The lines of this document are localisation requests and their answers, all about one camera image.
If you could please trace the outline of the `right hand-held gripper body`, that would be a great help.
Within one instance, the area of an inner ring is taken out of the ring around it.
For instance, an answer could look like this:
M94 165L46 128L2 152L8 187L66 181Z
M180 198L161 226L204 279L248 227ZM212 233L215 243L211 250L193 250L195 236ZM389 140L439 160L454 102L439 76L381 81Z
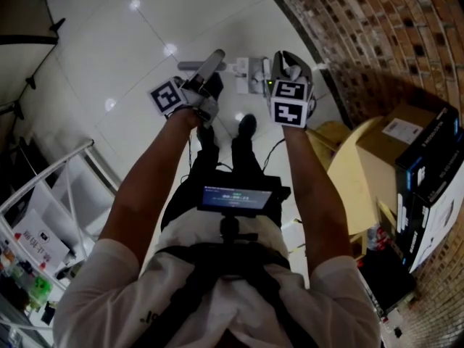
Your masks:
M306 126L316 107L313 85L276 80L270 93L270 116L283 126Z

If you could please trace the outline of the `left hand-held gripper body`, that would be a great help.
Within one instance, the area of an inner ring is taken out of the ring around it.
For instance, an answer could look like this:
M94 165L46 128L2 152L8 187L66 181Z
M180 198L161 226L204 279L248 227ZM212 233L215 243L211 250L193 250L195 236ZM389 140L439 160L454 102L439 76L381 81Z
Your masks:
M209 128L218 115L218 103L202 86L178 76L172 77L148 92L157 111L168 118L180 109L192 109Z

